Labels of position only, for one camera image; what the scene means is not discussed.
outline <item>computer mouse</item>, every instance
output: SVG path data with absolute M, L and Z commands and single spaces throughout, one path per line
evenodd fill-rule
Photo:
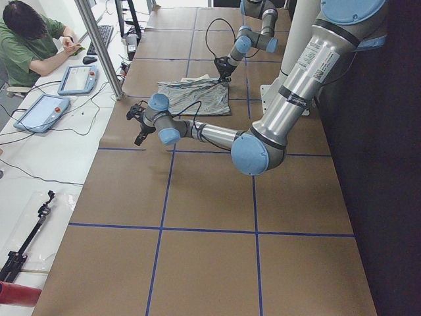
M 97 61 L 98 59 L 96 58 L 96 57 L 92 57 L 92 56 L 85 56 L 83 59 L 82 59 L 82 62 L 83 62 L 83 64 L 84 65 L 88 65 L 88 64 L 91 64 L 91 63 L 94 63 L 95 61 Z

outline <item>light blue joint cap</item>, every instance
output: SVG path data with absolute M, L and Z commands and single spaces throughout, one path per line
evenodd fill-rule
M 156 111 L 166 111 L 170 107 L 170 100 L 164 94 L 155 93 L 151 96 L 148 106 Z
M 242 30 L 249 30 L 249 31 L 251 31 L 251 27 L 250 27 L 250 26 L 248 26 L 248 25 L 242 25 L 242 26 L 239 28 L 239 30 L 238 30 L 238 31 L 242 31 Z
M 275 52 L 277 46 L 278 46 L 278 39 L 277 38 L 271 38 L 269 43 L 268 43 L 268 47 L 266 47 L 266 51 L 268 51 L 269 53 L 273 53 L 273 52 Z
M 242 15 L 245 15 L 245 9 L 244 9 L 244 0 L 241 0 L 239 3 L 239 9 Z
M 175 128 L 164 128 L 159 131 L 158 136 L 165 146 L 174 145 L 182 138 L 180 132 Z
M 376 49 L 384 45 L 386 42 L 386 35 L 380 36 L 379 38 L 372 38 L 366 41 L 362 41 L 360 45 L 354 51 L 369 51 L 370 49 Z
M 246 54 L 251 48 L 251 39 L 249 39 L 247 36 L 240 36 L 235 41 L 235 48 L 241 54 Z
M 353 25 L 376 14 L 386 0 L 322 0 L 320 8 L 325 17 L 339 25 Z
M 231 148 L 234 165 L 247 176 L 262 174 L 269 165 L 269 154 L 263 143 L 253 135 L 242 135 Z

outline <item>white desk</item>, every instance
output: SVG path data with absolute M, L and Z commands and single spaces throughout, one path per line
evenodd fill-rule
M 115 12 L 111 5 L 109 5 L 109 11 Z M 121 44 L 118 23 L 116 23 L 116 21 L 117 19 L 114 14 L 109 15 L 107 13 L 104 14 L 103 19 L 100 21 L 100 24 L 110 24 L 114 26 L 113 38 L 108 46 L 108 51 L 115 70 L 119 68 L 123 61 L 122 57 L 127 59 L 127 53 L 125 47 Z M 82 42 L 82 46 L 87 49 L 89 43 L 90 39 L 87 37 Z M 66 67 L 70 65 L 82 65 L 82 59 L 85 55 L 86 50 L 75 57 L 70 57 L 62 66 L 50 75 L 41 77 L 36 85 L 39 86 L 46 82 L 61 80 Z M 67 112 L 76 110 L 63 115 L 63 117 L 53 125 L 53 128 L 57 130 L 71 128 L 81 134 L 85 134 L 89 130 L 91 122 L 97 113 L 90 132 L 86 136 L 77 135 L 71 130 L 49 130 L 44 134 L 34 134 L 25 140 L 12 144 L 0 145 L 0 148 L 4 151 L 0 156 L 0 159 L 18 166 L 34 176 L 49 180 L 83 184 L 97 152 L 99 140 L 107 126 L 116 101 L 111 87 L 109 84 L 105 84 L 107 82 L 107 77 L 105 76 L 105 72 L 103 71 L 103 67 L 99 60 L 94 65 L 96 65 L 99 70 L 99 77 L 95 89 L 86 96 L 70 97 L 71 106 Z M 57 95 L 58 88 L 59 84 L 41 87 L 45 93 L 53 95 Z M 98 95 L 93 100 L 97 106 L 90 101 L 86 102 L 96 93 L 98 93 Z M 26 96 L 20 108 L 27 109 L 41 94 L 42 92 L 39 89 L 33 90 Z M 17 112 L 13 117 L 17 119 L 22 114 L 23 112 Z M 7 125 L 0 132 L 0 144 L 13 142 L 31 134 L 29 132 L 7 134 L 18 131 L 13 127 L 13 124 L 14 120 L 9 120 Z M 56 204 L 55 200 L 51 202 L 51 218 L 47 219 L 41 228 L 41 233 L 47 234 L 46 236 L 49 235 L 48 232 L 50 230 L 50 236 L 48 238 L 42 238 L 44 235 L 40 236 L 41 233 L 37 235 L 26 253 L 31 256 L 31 249 L 42 249 L 42 247 L 51 249 L 51 246 L 54 248 L 56 245 L 58 247 L 67 223 L 58 223 L 57 215 L 55 219 L 53 218 L 55 216 L 55 209 L 62 208 L 62 205 L 60 205 L 60 198 L 63 196 L 71 197 L 76 201 L 78 194 L 82 190 L 82 186 L 59 184 L 57 182 L 44 182 L 42 180 L 34 179 L 16 168 L 5 165 L 1 161 L 0 169 L 4 171 L 4 177 L 0 179 L 0 251 L 3 250 L 0 253 L 0 266 L 3 266 L 7 260 L 8 251 L 5 248 L 7 247 L 7 244 L 10 244 L 8 243 L 8 240 L 11 236 L 16 236 L 14 229 L 22 224 L 20 223 L 20 221 L 22 221 L 21 214 L 29 210 L 32 212 L 36 222 L 37 210 L 43 202 L 48 200 L 47 198 L 42 202 L 39 202 L 39 197 L 42 195 L 47 197 L 46 194 L 49 190 L 54 191 L 59 198 L 57 199 Z M 64 216 L 61 215 L 59 221 L 65 220 L 67 215 L 69 214 L 64 214 Z M 20 234 L 27 236 L 30 233 L 30 229 L 27 232 L 20 232 Z M 47 278 L 47 272 L 48 269 L 45 273 L 23 272 L 19 274 L 15 282 L 21 285 L 42 288 Z M 33 308 L 0 305 L 1 316 L 31 315 L 32 311 Z

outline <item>robotic arm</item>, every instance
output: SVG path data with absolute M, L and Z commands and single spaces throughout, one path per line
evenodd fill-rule
M 245 0 L 250 3 L 264 1 Z M 244 174 L 258 175 L 277 167 L 285 157 L 287 134 L 309 107 L 340 56 L 381 46 L 385 39 L 386 0 L 323 0 L 312 25 L 312 37 L 263 117 L 248 131 L 196 120 L 174 120 L 165 95 L 155 94 L 148 107 L 133 106 L 128 119 L 140 122 L 140 145 L 158 131 L 164 145 L 189 137 L 231 150 L 234 165 Z
M 272 2 L 269 0 L 241 0 L 240 9 L 242 15 L 262 20 L 262 30 L 260 33 L 256 33 L 249 26 L 242 26 L 230 54 L 215 58 L 214 63 L 220 75 L 219 82 L 230 81 L 232 72 L 250 48 L 254 47 L 273 53 L 278 46 L 278 40 L 274 38 L 278 12 Z

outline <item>striped cloth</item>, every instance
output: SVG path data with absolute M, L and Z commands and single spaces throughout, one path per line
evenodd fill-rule
M 216 116 L 231 115 L 228 105 L 228 83 L 217 78 L 200 78 L 176 82 L 157 82 L 158 93 L 170 100 L 170 113 L 177 115 Z

